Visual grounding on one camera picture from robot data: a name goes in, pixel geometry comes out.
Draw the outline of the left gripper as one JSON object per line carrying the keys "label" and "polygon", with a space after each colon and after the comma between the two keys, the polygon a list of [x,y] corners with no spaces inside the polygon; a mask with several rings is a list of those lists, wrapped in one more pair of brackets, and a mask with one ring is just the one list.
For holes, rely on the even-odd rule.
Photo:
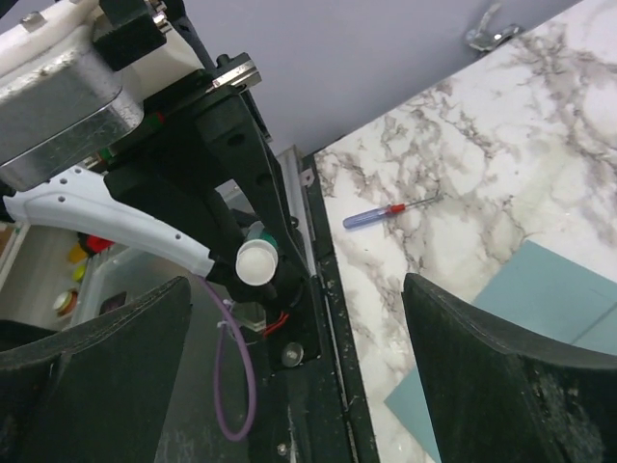
{"label": "left gripper", "polygon": [[308,266],[296,242],[282,170],[251,112],[251,57],[212,60],[181,1],[103,1],[94,47],[114,70],[150,57],[179,33],[197,68],[145,98],[142,123],[111,152],[104,182],[116,201],[137,208],[210,250],[211,283],[241,302],[272,302],[275,288],[249,286],[235,271],[244,241],[217,192],[233,180],[301,275]]}

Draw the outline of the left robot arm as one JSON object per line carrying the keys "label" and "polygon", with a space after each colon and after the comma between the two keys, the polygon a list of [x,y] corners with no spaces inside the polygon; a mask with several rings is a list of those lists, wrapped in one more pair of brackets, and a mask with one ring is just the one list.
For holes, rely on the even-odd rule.
{"label": "left robot arm", "polygon": [[309,286],[247,54],[211,59],[180,1],[57,1],[1,36],[13,221],[168,259],[241,301]]}

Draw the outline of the green glue tube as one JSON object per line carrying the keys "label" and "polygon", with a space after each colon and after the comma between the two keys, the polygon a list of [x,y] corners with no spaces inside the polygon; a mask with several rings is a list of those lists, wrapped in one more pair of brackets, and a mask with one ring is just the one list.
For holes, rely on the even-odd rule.
{"label": "green glue tube", "polygon": [[279,245],[260,222],[248,228],[245,240],[238,249],[235,271],[248,286],[264,286],[274,278],[279,264]]}

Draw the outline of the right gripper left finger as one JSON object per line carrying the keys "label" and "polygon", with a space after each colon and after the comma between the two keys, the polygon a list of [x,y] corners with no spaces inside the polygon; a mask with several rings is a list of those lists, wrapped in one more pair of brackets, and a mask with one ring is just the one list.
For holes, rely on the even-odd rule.
{"label": "right gripper left finger", "polygon": [[176,277],[65,331],[2,321],[2,461],[153,461],[191,316]]}

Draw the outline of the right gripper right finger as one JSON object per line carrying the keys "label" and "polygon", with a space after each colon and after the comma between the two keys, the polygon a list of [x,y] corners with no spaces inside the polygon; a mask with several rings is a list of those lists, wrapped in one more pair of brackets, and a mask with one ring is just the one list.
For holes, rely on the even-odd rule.
{"label": "right gripper right finger", "polygon": [[442,461],[615,461],[615,356],[524,329],[417,273],[402,299]]}

